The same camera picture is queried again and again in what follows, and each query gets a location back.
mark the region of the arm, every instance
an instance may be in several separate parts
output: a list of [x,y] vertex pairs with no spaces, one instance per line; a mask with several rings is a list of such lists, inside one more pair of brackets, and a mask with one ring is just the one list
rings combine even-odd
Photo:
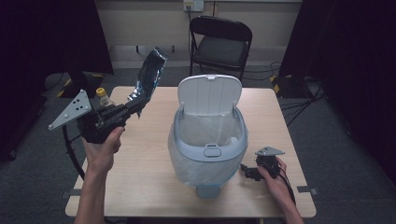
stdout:
[[116,128],[101,144],[91,144],[82,138],[87,154],[88,167],[79,198],[75,224],[105,223],[105,193],[108,171],[113,167],[114,153],[120,146],[120,136],[124,129]]
[[[280,168],[284,171],[281,171],[281,175],[286,178],[286,164],[280,159],[276,158],[279,162]],[[290,197],[288,187],[286,186],[285,182],[281,179],[281,177],[277,177],[273,179],[268,172],[262,168],[258,167],[258,170],[262,177],[265,179],[265,184],[270,191],[271,195],[276,200],[279,208],[282,210],[283,214],[285,215],[286,223],[288,224],[301,224],[304,223],[303,219],[299,211],[297,210],[296,205],[294,204],[293,200]]]

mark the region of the diaper pail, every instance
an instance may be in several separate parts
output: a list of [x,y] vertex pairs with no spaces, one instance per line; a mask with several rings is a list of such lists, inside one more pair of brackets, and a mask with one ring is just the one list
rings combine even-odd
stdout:
[[248,130],[237,104],[242,84],[235,77],[200,75],[177,89],[168,149],[177,179],[215,198],[235,174],[248,148]]

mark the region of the black curtain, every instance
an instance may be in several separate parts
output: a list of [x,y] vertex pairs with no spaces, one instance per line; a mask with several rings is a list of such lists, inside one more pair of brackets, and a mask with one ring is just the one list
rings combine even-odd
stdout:
[[304,0],[279,73],[323,79],[330,102],[396,184],[396,2]]
[[0,55],[2,96],[7,99],[0,158],[16,147],[44,104],[41,92],[48,75],[113,74],[93,0],[0,1]]

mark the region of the yellow cap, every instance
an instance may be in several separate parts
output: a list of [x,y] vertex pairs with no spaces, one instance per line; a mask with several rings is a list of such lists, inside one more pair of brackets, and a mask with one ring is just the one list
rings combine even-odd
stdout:
[[101,87],[101,88],[96,89],[96,95],[98,95],[99,97],[106,95],[105,88]]

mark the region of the wooden table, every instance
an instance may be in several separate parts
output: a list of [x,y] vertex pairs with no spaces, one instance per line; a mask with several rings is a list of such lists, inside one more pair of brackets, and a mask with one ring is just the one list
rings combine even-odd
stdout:
[[[117,87],[116,104],[126,103],[134,87]],[[248,129],[248,148],[242,161],[256,166],[255,151],[271,146],[283,150],[288,177],[302,217],[316,214],[278,101],[272,90],[243,89],[238,103]],[[167,147],[168,134],[178,109],[177,88],[159,87],[140,119],[128,119],[106,182],[107,217],[282,217],[263,181],[246,179],[241,171],[221,188],[216,199],[200,199],[194,188],[177,180]],[[81,189],[79,178],[75,189]],[[71,196],[65,212],[75,216],[78,196]]]

